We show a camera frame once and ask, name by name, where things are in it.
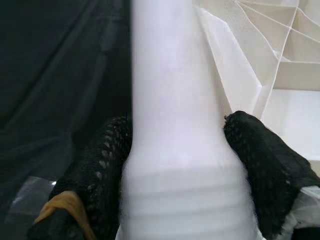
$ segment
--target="yellow strap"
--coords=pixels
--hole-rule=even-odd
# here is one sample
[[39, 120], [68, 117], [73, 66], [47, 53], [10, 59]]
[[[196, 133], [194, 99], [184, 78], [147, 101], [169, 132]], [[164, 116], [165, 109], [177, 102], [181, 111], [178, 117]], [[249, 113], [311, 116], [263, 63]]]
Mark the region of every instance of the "yellow strap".
[[56, 209], [67, 210], [79, 224], [86, 239], [96, 240], [95, 234], [90, 227], [85, 207], [74, 191], [64, 191], [54, 196], [43, 206], [34, 223], [36, 224], [49, 217]]

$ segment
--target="black mesh fabric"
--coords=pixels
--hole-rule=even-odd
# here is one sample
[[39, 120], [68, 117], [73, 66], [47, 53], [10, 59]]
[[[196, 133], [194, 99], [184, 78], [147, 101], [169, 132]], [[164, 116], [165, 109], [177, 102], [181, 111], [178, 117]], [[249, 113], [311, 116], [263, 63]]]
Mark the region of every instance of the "black mesh fabric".
[[[119, 227], [122, 169], [132, 144], [132, 124], [127, 117], [113, 118], [100, 128], [60, 178], [49, 199], [63, 191], [81, 198], [97, 240], [114, 240]], [[73, 217], [64, 209], [31, 227], [29, 240], [83, 240]]]
[[320, 186], [320, 179], [304, 157], [256, 117], [236, 111], [225, 119], [225, 137], [248, 172], [259, 229], [272, 240], [281, 233], [300, 189]]

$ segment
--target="white bottle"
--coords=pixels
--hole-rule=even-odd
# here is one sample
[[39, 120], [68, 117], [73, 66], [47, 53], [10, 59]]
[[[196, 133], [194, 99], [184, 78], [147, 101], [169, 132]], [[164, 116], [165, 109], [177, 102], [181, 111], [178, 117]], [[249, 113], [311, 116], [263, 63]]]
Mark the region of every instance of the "white bottle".
[[191, 0], [133, 1], [133, 143], [124, 240], [255, 240], [246, 172]]

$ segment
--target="white geometric structure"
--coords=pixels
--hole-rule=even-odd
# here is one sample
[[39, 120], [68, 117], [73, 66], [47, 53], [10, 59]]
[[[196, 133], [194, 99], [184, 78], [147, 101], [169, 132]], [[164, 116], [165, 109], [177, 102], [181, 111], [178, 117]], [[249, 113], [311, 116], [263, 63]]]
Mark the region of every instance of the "white geometric structure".
[[230, 110], [261, 119], [320, 171], [320, 1], [196, 2]]

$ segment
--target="transparent plastic sheet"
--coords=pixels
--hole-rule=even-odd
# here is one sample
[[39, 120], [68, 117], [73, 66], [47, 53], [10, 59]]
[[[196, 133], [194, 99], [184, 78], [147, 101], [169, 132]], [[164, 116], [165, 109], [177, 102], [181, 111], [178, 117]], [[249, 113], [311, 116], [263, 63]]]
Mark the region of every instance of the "transparent plastic sheet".
[[276, 240], [290, 240], [294, 228], [312, 227], [320, 227], [320, 188], [317, 186], [301, 189], [282, 226], [282, 234]]
[[16, 194], [4, 220], [3, 229], [7, 240], [24, 240], [26, 233], [38, 216], [41, 208], [48, 201], [55, 181], [36, 176], [29, 176]]

